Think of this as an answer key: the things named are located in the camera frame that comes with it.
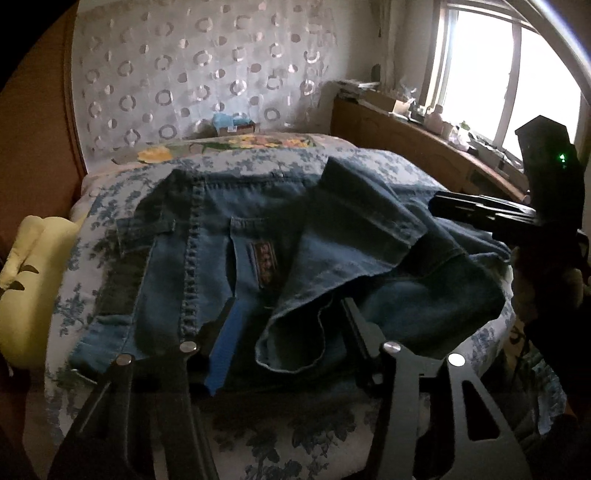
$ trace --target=window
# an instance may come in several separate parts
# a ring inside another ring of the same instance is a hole
[[[523,29],[519,85],[503,148],[521,159],[515,130],[538,115],[566,125],[574,142],[580,99],[577,82],[554,50],[537,33]]]
[[[511,73],[511,24],[458,12],[452,35],[445,116],[455,124],[465,120],[478,133],[495,138]]]
[[[465,121],[519,159],[515,130],[538,115],[566,125],[574,142],[581,91],[540,35],[522,19],[462,6],[450,8],[448,19],[432,102],[443,105],[446,119]]]

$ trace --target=bed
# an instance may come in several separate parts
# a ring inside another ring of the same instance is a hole
[[[47,348],[45,394],[56,443],[67,433],[93,387],[72,371],[68,356],[92,317],[106,273],[108,232],[114,221],[132,213],[141,198],[174,168],[242,176],[290,171],[320,174],[330,156],[361,162],[392,184],[443,188],[393,153],[359,149],[325,135],[289,134],[175,142],[118,151],[106,171],[85,180],[72,217],[77,219],[87,210],[89,213],[64,274]],[[515,323],[510,304],[511,269],[497,280],[506,298],[501,314],[455,350],[479,375],[496,358]],[[330,396],[322,401],[322,396],[307,394],[296,399],[272,395],[265,397],[264,409],[257,396],[241,399],[240,410],[223,401],[204,405],[206,429],[220,478],[336,479],[361,470],[379,402],[361,391],[336,404],[334,399]]]

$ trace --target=screw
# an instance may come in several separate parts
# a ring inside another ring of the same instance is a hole
[[[183,342],[179,348],[182,353],[193,353],[199,350],[199,345],[195,342]]]
[[[386,342],[382,345],[382,350],[386,352],[388,355],[394,355],[398,353],[402,347],[396,342]]]
[[[447,361],[450,362],[454,367],[462,367],[466,363],[466,359],[459,353],[450,353],[447,357]]]
[[[126,365],[129,365],[133,359],[134,358],[130,354],[122,353],[121,355],[119,355],[117,357],[117,360],[115,360],[115,363],[117,365],[119,365],[120,367],[125,367]]]

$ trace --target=wall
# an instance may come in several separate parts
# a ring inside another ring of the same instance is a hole
[[[115,0],[80,0],[78,3],[78,13],[88,12],[94,7],[111,4]]]
[[[72,52],[90,170],[116,147],[203,136],[219,111],[244,113],[266,130],[328,132],[331,80],[369,80],[381,53],[369,0],[94,5],[83,0]]]
[[[397,81],[416,87],[421,95],[433,25],[433,0],[407,0],[406,15],[396,46],[394,72]]]

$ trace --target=jacket label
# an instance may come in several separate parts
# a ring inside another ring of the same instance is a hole
[[[253,242],[256,274],[261,288],[271,288],[277,283],[277,259],[273,244],[267,241]]]

